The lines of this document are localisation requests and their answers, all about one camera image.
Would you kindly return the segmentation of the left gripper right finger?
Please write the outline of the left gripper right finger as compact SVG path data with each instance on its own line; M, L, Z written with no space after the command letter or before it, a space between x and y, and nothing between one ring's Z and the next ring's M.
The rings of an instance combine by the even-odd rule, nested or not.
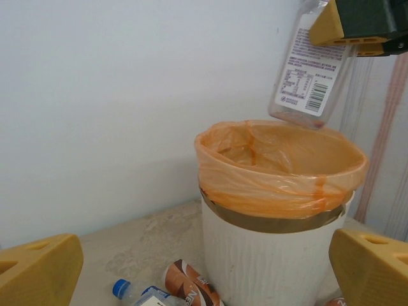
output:
M407 305L406 242L338 229L328 254L348 305Z

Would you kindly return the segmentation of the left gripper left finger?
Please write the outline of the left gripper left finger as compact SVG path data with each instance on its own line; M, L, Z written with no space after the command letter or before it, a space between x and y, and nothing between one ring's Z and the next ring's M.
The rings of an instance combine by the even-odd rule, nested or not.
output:
M74 234L1 250L1 305L69 305L83 263Z

